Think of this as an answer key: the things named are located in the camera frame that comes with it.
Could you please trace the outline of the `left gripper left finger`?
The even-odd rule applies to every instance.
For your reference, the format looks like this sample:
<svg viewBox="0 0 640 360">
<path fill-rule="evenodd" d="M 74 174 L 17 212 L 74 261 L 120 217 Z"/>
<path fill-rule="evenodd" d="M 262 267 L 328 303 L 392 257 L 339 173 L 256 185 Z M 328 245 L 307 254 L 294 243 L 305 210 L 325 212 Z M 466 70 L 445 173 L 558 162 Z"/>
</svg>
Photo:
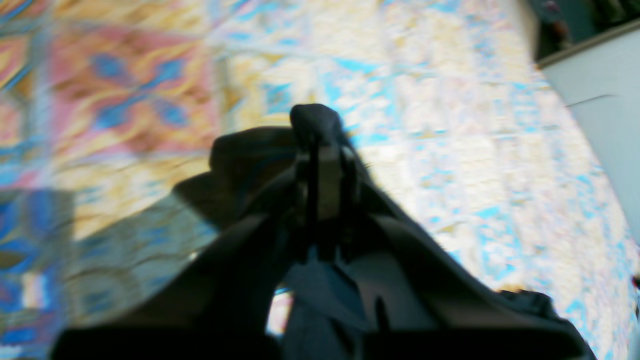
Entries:
<svg viewBox="0 0 640 360">
<path fill-rule="evenodd" d="M 109 319 L 69 326 L 53 360 L 282 360 L 266 333 L 293 243 L 220 237 L 153 295 Z"/>
</svg>

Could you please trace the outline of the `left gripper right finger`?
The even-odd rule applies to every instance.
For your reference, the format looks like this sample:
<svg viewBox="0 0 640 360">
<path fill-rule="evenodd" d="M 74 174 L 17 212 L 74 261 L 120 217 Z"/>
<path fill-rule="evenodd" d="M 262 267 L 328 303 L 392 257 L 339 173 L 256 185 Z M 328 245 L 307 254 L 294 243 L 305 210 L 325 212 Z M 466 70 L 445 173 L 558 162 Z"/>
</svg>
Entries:
<svg viewBox="0 0 640 360">
<path fill-rule="evenodd" d="M 359 170 L 330 148 L 334 255 L 359 290 L 361 360 L 592 360 L 540 292 L 495 292 L 475 279 Z"/>
</svg>

